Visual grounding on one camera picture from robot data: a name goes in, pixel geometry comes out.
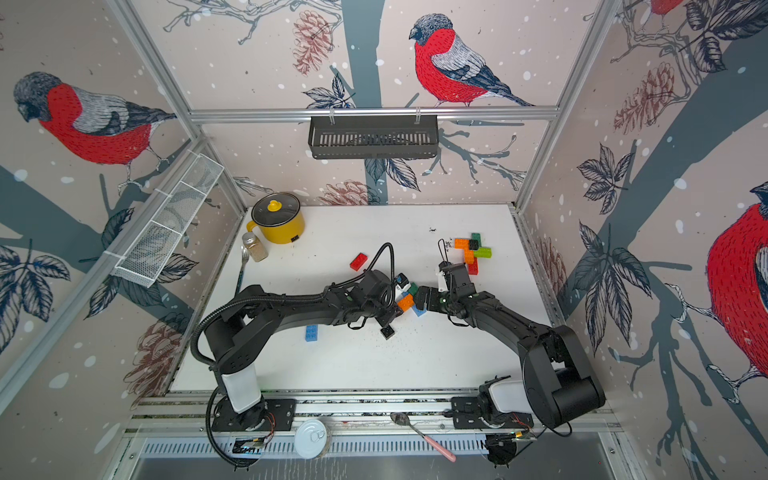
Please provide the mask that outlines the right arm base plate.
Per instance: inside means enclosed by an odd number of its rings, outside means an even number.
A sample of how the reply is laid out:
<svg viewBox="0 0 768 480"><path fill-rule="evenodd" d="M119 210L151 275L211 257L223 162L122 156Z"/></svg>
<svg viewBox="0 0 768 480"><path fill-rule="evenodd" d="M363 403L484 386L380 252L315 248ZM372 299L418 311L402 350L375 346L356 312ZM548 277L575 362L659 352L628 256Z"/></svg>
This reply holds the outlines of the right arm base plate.
<svg viewBox="0 0 768 480"><path fill-rule="evenodd" d="M531 430L533 416L523 412L500 413L477 397L453 397L443 416L452 420L457 430L522 429Z"/></svg>

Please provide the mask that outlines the black small lego brick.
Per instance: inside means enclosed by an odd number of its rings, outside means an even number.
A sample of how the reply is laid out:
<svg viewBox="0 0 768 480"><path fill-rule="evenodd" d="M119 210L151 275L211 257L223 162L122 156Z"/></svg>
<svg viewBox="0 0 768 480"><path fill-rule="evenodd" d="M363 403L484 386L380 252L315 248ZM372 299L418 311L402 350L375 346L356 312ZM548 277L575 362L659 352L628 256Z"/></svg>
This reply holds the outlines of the black small lego brick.
<svg viewBox="0 0 768 480"><path fill-rule="evenodd" d="M387 325L380 329L380 333L386 340L389 340L395 334L395 330L390 325Z"/></svg>

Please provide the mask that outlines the lime green lego brick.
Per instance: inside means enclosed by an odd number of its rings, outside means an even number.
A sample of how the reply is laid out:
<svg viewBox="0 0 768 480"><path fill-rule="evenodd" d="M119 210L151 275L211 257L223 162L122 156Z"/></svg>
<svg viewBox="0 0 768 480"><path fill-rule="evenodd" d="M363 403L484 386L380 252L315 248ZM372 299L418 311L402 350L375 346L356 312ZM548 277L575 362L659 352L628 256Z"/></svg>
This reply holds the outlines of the lime green lego brick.
<svg viewBox="0 0 768 480"><path fill-rule="evenodd" d="M480 247L477 250L474 251L474 256L476 258L491 258L492 257L492 249L487 247Z"/></svg>

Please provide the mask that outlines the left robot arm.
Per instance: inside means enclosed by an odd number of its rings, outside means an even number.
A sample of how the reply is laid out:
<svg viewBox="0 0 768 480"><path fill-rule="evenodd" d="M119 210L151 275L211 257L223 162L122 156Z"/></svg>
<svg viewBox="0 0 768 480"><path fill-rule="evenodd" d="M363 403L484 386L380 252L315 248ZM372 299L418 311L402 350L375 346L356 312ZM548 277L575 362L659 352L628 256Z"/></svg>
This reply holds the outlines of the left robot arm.
<svg viewBox="0 0 768 480"><path fill-rule="evenodd" d="M251 285L214 309L193 329L189 350L216 379L211 409L223 415L217 431L254 430L272 419L274 408L259 386L255 362L277 332L312 325L363 328L370 318L384 338L394 335L392 321L401 314L396 303L395 251L384 243L362 273L332 283L317 294L268 293Z"/></svg>

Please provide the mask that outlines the pink handled spoon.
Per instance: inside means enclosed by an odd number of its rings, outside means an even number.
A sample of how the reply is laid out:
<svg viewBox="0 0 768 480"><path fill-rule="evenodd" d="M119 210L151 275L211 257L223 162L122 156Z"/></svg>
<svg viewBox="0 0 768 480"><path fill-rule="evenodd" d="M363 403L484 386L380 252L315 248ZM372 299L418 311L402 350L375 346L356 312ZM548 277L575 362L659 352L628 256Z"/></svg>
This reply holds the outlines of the pink handled spoon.
<svg viewBox="0 0 768 480"><path fill-rule="evenodd" d="M442 455L444 458L449 460L452 463L455 463L457 460L456 455L445 448L443 445L441 445L439 442L434 440L432 437L424 434L421 430L416 428L413 423L410 420L410 417L404 413L404 412L392 412L390 414L390 419L393 423L399 426L404 426L410 428L413 432L415 432L417 435L419 435L427 444L429 444L434 450L436 450L440 455Z"/></svg>

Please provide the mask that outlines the white round lid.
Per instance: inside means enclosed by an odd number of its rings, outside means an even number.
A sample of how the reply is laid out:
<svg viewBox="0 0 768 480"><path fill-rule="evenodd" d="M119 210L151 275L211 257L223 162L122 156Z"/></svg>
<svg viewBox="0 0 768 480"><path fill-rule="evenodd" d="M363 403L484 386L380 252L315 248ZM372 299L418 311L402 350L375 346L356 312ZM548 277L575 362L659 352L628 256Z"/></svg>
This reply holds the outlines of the white round lid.
<svg viewBox="0 0 768 480"><path fill-rule="evenodd" d="M318 419L301 423L294 436L294 449L301 458L310 460L321 457L330 443L326 425Z"/></svg>

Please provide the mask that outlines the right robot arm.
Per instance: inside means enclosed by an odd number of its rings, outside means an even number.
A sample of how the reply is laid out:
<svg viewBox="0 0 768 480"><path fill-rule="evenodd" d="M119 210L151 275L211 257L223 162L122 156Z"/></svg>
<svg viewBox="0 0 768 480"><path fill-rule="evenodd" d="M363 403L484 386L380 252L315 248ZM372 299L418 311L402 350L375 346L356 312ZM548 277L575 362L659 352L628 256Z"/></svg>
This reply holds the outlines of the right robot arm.
<svg viewBox="0 0 768 480"><path fill-rule="evenodd" d="M420 286L415 306L461 319L513 350L526 400L544 426L554 429L604 406L604 389L571 328L535 322L478 292L463 265L443 262L440 271L446 288Z"/></svg>

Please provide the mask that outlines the teal handled spoon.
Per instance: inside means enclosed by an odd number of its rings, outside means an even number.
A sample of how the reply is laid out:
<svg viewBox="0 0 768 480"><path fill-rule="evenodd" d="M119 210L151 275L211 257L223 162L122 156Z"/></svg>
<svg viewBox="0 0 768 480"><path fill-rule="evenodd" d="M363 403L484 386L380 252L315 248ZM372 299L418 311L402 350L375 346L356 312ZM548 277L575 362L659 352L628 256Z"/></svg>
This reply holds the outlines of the teal handled spoon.
<svg viewBox="0 0 768 480"><path fill-rule="evenodd" d="M245 269L249 263L249 260L250 260L250 252L246 247L242 246L241 247L241 264L240 264L240 269L238 271L235 294L238 294L242 290Z"/></svg>

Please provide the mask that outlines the yellow pot with lid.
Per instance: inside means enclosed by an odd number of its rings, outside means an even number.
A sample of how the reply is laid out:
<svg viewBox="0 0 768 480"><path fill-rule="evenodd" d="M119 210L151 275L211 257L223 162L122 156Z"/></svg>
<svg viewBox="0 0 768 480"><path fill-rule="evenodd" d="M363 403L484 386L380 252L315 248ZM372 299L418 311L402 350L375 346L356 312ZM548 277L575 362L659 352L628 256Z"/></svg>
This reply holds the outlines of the yellow pot with lid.
<svg viewBox="0 0 768 480"><path fill-rule="evenodd" d="M299 198L286 192L266 195L251 209L246 230L251 233L260 231L273 244L296 242L305 231Z"/></svg>

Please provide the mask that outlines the red lego brick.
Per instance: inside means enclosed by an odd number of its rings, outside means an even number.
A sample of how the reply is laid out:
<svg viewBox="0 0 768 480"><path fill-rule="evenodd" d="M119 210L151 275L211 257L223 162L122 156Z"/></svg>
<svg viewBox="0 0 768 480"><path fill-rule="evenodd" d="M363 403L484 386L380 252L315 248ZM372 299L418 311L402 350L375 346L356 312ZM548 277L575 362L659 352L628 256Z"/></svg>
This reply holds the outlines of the red lego brick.
<svg viewBox="0 0 768 480"><path fill-rule="evenodd" d="M472 263L467 265L468 272L470 275L476 276L479 273L479 262L477 259L475 259Z"/></svg>
<svg viewBox="0 0 768 480"><path fill-rule="evenodd" d="M360 271L368 261L368 256L365 253L359 253L350 262L349 266L354 271Z"/></svg>

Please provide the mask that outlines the small glass jar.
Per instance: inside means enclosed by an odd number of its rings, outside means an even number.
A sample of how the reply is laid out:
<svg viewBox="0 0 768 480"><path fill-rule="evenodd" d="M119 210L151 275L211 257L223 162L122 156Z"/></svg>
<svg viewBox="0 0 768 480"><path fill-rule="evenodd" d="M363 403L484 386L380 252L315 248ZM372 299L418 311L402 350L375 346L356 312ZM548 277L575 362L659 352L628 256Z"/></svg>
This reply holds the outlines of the small glass jar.
<svg viewBox="0 0 768 480"><path fill-rule="evenodd" d="M254 262L261 262L267 258L268 252L265 246L253 232L245 232L242 235L242 243Z"/></svg>

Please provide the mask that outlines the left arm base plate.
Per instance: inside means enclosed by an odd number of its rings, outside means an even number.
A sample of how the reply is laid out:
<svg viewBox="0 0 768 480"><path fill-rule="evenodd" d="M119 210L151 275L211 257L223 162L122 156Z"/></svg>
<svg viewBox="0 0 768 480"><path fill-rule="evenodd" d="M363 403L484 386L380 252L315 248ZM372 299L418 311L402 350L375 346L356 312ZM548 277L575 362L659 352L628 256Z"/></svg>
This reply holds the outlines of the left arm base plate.
<svg viewBox="0 0 768 480"><path fill-rule="evenodd" d="M212 410L213 432L290 431L297 401L288 398L263 398L258 404L237 413L229 399L218 400Z"/></svg>

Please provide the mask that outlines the red lego brick back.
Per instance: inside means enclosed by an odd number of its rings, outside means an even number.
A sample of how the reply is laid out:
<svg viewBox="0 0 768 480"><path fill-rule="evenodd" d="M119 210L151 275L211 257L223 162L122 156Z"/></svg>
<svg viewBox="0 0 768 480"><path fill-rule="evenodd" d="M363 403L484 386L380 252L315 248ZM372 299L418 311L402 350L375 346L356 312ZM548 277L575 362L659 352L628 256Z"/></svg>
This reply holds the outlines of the red lego brick back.
<svg viewBox="0 0 768 480"><path fill-rule="evenodd" d="M349 266L354 271L360 271L368 261L368 256L365 253L359 253L350 262Z"/></svg>

